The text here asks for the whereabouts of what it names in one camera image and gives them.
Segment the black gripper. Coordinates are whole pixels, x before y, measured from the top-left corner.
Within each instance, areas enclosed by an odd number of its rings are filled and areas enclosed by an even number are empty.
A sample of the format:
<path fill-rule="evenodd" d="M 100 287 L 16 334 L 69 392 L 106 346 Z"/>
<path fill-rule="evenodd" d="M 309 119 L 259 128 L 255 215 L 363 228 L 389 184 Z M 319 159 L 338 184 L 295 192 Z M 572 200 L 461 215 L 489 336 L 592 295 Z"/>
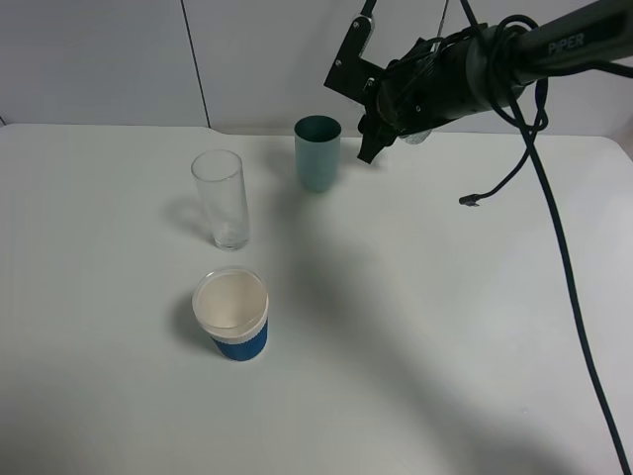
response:
<path fill-rule="evenodd" d="M 381 118 L 362 116 L 357 157 L 371 164 L 395 142 L 396 132 L 416 134 L 489 111 L 484 72 L 485 59 L 474 38 L 418 40 L 385 70 L 376 98 Z"/>

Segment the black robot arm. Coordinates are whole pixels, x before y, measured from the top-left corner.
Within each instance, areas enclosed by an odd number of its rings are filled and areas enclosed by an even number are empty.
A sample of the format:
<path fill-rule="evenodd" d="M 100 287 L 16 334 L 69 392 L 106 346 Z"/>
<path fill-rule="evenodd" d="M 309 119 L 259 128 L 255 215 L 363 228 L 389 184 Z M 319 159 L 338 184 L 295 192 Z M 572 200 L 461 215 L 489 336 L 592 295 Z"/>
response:
<path fill-rule="evenodd" d="M 540 27 L 514 15 L 418 40 L 375 79 L 359 123 L 358 157 L 370 163 L 397 138 L 501 111 L 538 80 L 590 69 L 617 74 L 616 60 L 631 54 L 629 1 L 595 1 Z"/>

